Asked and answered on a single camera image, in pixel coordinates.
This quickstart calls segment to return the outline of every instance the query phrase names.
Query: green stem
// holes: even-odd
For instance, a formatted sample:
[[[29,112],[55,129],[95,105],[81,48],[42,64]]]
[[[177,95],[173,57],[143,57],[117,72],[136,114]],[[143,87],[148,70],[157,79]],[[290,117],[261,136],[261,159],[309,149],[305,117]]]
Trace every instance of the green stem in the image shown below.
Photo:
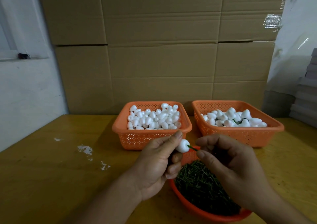
[[[192,146],[188,146],[190,149],[193,149],[195,151],[198,151],[196,148],[192,147]]]

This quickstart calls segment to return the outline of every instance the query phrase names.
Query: orange plastic basket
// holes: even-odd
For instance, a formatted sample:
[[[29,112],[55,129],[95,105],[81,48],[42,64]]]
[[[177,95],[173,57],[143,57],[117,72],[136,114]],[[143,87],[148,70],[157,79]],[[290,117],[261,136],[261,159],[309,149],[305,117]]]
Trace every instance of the orange plastic basket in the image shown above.
[[[275,132],[284,130],[282,123],[243,101],[193,101],[192,106],[195,120],[203,135],[224,134],[252,147],[263,147],[268,144]],[[267,127],[217,127],[207,124],[201,116],[201,113],[207,114],[217,109],[226,112],[230,107],[236,111],[250,110],[251,116],[267,123]]]
[[[190,164],[193,161],[197,160],[198,157],[196,155],[196,151],[190,149],[188,152],[183,154],[183,158],[181,161],[182,166],[185,164]],[[246,217],[248,217],[252,211],[249,211],[247,209],[241,208],[240,213],[238,215],[234,216],[219,216],[215,214],[211,214],[209,212],[203,211],[199,209],[198,207],[194,206],[192,203],[190,203],[177,189],[175,186],[174,180],[168,180],[172,190],[175,192],[181,203],[193,214],[198,215],[204,219],[207,219],[209,221],[213,222],[237,222],[240,221]]]
[[[130,107],[136,105],[141,111],[146,109],[156,110],[161,108],[162,103],[168,103],[169,105],[178,105],[178,111],[180,112],[181,127],[180,131],[183,133],[183,139],[186,138],[186,133],[192,130],[192,123],[190,122],[188,115],[184,109],[184,106],[179,102],[174,101],[136,101],[127,103],[117,119],[112,125],[113,132],[117,133],[120,138],[121,145],[126,150],[142,150],[144,146],[152,139],[160,138],[174,134],[177,130],[128,130],[128,116],[130,115]]]

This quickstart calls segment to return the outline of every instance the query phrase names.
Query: basket of white foam balls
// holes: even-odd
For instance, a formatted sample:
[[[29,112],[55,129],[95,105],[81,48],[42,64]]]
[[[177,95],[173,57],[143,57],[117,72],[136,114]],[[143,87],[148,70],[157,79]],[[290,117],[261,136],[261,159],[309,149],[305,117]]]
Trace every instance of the basket of white foam balls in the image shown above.
[[[139,101],[127,103],[115,120],[112,130],[125,149],[142,150],[151,140],[180,130],[183,138],[192,124],[179,102]]]
[[[243,101],[193,101],[195,120],[202,135],[228,135],[252,147],[266,146],[284,126]]]

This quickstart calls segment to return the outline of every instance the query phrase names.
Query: yellow wooden table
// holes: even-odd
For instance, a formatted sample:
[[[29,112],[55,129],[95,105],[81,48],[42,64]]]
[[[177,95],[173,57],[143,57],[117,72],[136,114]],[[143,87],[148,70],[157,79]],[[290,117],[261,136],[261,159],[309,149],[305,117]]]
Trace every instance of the yellow wooden table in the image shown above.
[[[0,223],[57,223],[127,170],[139,151],[126,151],[111,131],[114,115],[63,115],[0,153]],[[201,134],[193,118],[186,136]],[[317,222],[317,130],[279,119],[285,131],[255,149],[269,181]],[[205,223],[188,214],[166,184],[127,223]],[[252,214],[240,223],[264,223]]]

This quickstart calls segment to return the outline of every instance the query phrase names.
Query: red plastic bowl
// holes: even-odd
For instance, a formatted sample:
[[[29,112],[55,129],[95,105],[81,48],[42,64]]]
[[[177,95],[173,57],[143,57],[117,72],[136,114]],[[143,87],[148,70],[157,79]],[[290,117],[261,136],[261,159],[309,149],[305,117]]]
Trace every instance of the red plastic bowl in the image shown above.
[[[185,164],[190,164],[193,161],[197,160],[198,157],[196,155],[196,151],[190,149],[187,153],[183,154],[182,158],[182,166]],[[240,220],[243,220],[244,218],[248,217],[251,215],[252,211],[249,211],[247,209],[241,208],[240,213],[238,215],[234,216],[219,216],[219,215],[214,215],[209,212],[203,211],[199,209],[198,207],[194,206],[192,203],[190,203],[188,200],[183,197],[182,194],[178,191],[177,187],[175,186],[174,180],[168,180],[169,184],[172,188],[172,190],[175,192],[181,203],[191,212],[194,214],[207,219],[209,221],[213,222],[237,222]]]

